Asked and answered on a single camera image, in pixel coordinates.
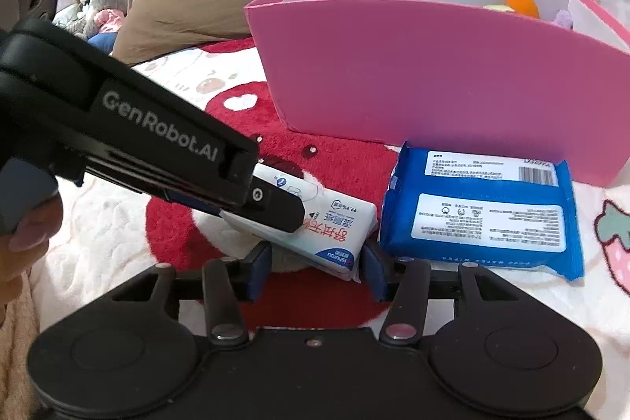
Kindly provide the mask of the person left hand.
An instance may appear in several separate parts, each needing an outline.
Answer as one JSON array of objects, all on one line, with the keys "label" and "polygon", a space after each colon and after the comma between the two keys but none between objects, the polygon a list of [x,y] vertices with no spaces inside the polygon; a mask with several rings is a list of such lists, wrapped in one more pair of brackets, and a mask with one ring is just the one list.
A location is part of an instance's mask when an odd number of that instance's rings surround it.
[{"label": "person left hand", "polygon": [[21,293],[21,275],[47,253],[50,239],[63,221],[63,202],[54,195],[26,214],[10,235],[2,235],[0,250],[1,321],[6,306]]}]

